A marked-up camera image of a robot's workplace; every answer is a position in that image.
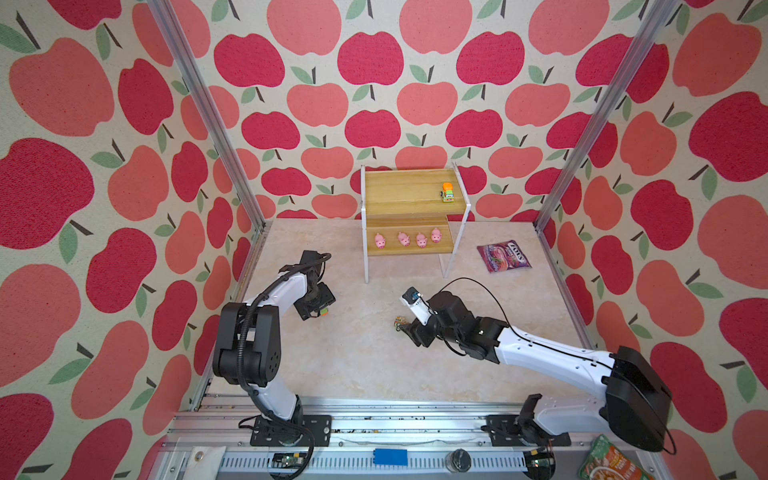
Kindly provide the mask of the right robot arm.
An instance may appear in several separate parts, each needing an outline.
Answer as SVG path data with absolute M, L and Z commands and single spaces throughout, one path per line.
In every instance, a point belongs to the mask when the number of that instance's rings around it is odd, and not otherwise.
M 414 320 L 400 326 L 418 347 L 443 341 L 479 361 L 523 367 L 581 390 L 579 397 L 531 394 L 502 433 L 525 445 L 545 446 L 571 433 L 612 433 L 649 452 L 663 451 L 672 394 L 643 357 L 621 346 L 614 353 L 572 347 L 524 332 L 508 321 L 474 315 L 449 291 L 425 299 L 415 288 L 401 297 Z

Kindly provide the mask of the orange green toy truck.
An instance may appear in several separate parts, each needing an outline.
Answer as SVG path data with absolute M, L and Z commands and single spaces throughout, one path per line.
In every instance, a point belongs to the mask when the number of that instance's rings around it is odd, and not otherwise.
M 452 183 L 445 182 L 442 184 L 441 199 L 444 203 L 451 203 L 455 200 L 454 187 Z

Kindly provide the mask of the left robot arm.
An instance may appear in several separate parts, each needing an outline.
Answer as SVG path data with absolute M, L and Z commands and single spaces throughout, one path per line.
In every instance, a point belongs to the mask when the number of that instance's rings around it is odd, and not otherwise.
M 323 282 L 329 253 L 305 250 L 296 264 L 254 298 L 229 302 L 221 311 L 212 354 L 215 376 L 237 385 L 267 421 L 281 428 L 303 426 L 303 409 L 278 375 L 282 358 L 281 318 L 295 310 L 302 320 L 325 315 L 335 296 Z

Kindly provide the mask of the wooden two-tier shelf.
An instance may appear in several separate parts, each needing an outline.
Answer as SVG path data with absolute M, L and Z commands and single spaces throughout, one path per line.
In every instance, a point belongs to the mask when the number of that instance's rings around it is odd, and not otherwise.
M 441 187 L 453 184 L 455 200 L 444 203 Z M 471 201 L 457 164 L 444 169 L 373 170 L 360 169 L 360 215 L 363 241 L 363 278 L 370 281 L 372 256 L 436 255 L 444 277 L 450 273 L 471 210 Z M 431 231 L 439 228 L 442 241 L 431 241 Z M 399 232 L 410 236 L 402 246 Z M 386 238 L 378 249 L 374 237 Z M 428 244 L 419 248 L 416 236 L 422 233 Z

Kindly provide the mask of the pink square toy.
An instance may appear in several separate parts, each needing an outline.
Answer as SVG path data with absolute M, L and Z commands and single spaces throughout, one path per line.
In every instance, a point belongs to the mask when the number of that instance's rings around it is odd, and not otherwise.
M 411 243 L 410 236 L 405 232 L 399 232 L 397 235 L 397 238 L 399 243 L 404 247 L 408 247 Z

